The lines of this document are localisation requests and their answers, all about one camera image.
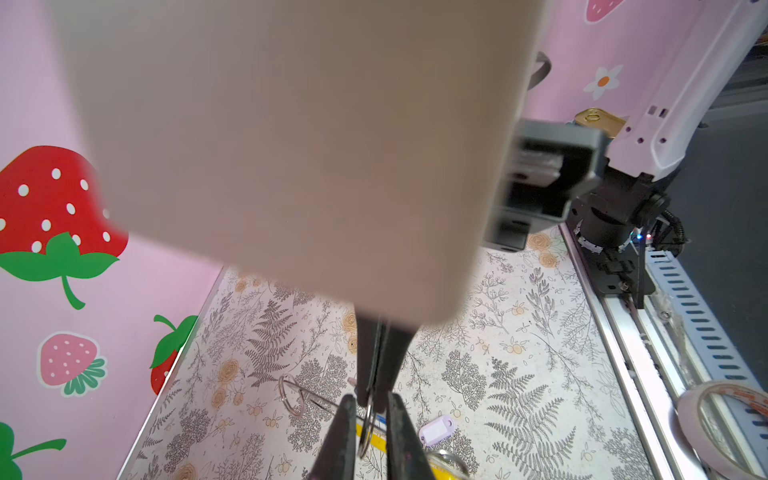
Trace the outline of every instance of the key tag label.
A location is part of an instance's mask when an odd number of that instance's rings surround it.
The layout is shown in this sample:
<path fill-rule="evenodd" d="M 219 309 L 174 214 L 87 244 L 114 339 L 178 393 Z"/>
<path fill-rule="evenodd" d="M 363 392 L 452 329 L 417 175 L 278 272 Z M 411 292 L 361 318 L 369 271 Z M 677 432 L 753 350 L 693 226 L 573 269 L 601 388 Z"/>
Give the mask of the key tag label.
<path fill-rule="evenodd" d="M 447 439 L 455 431 L 456 422 L 453 421 L 450 415 L 443 415 L 421 427 L 419 439 L 421 439 L 425 447 L 431 447 Z"/>

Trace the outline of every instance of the clear adhesive tape roll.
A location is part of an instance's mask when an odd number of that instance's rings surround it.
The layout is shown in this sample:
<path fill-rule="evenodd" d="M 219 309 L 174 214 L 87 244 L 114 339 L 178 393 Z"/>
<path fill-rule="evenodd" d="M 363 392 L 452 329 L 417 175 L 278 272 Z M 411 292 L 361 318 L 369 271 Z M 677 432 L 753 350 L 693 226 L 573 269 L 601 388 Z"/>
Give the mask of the clear adhesive tape roll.
<path fill-rule="evenodd" d="M 747 404 L 762 416 L 768 418 L 768 393 L 762 392 L 744 382 L 715 380 L 705 382 L 687 390 L 677 402 L 677 417 L 685 438 L 694 447 L 702 462 L 729 480 L 766 480 L 747 472 L 717 448 L 701 418 L 701 403 L 713 393 L 728 395 Z"/>

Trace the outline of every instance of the floral patterned surface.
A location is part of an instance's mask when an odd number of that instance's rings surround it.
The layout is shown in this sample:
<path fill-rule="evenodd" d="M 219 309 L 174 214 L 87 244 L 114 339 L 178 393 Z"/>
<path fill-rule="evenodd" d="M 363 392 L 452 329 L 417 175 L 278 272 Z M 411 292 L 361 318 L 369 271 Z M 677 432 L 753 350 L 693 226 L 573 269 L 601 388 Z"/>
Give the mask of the floral patterned surface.
<path fill-rule="evenodd" d="M 653 478 L 557 229 L 512 254 L 481 250 L 463 307 L 413 340 L 396 390 L 416 428 L 452 415 L 434 448 L 476 478 Z M 127 480 L 305 478 L 331 415 L 285 410 L 276 379 L 338 401 L 351 392 L 352 306 L 231 270 Z M 386 477 L 371 448 L 356 477 Z"/>

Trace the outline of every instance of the red strawberry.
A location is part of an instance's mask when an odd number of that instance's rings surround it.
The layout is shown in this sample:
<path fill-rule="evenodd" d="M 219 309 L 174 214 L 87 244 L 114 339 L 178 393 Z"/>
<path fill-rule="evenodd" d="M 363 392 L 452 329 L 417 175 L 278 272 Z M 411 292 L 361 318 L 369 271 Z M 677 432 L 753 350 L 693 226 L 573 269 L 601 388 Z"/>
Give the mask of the red strawberry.
<path fill-rule="evenodd" d="M 173 323 L 162 315 L 154 316 L 155 322 L 165 323 L 173 332 L 168 333 L 166 336 L 160 339 L 157 343 L 157 348 L 154 350 L 154 358 L 152 359 L 152 375 L 150 381 L 152 389 L 156 395 L 160 394 L 160 389 L 163 388 L 165 379 L 170 373 L 170 368 L 174 365 L 176 356 L 181 351 L 181 347 L 187 342 L 187 337 L 192 332 L 197 321 L 197 315 L 191 315 L 181 320 L 179 328 L 176 328 Z"/>
<path fill-rule="evenodd" d="M 597 23 L 607 17 L 624 0 L 587 0 L 587 23 Z"/>
<path fill-rule="evenodd" d="M 174 366 L 174 362 L 176 361 L 177 356 L 178 352 L 174 351 L 173 355 L 168 357 L 168 360 L 162 362 L 159 366 L 156 366 L 152 369 L 151 382 L 152 390 L 154 391 L 155 395 L 160 395 L 160 389 L 163 388 L 165 379 L 168 377 L 168 374 L 170 374 L 170 368 Z"/>
<path fill-rule="evenodd" d="M 82 396 L 98 388 L 107 375 L 107 360 L 98 357 L 93 340 L 72 333 L 54 333 L 40 346 L 40 380 L 61 388 L 63 396 Z"/>
<path fill-rule="evenodd" d="M 0 268 L 32 282 L 61 277 L 79 310 L 85 304 L 67 278 L 101 275 L 128 242 L 108 216 L 98 206 L 95 170 L 81 155 L 30 148 L 0 172 Z"/>

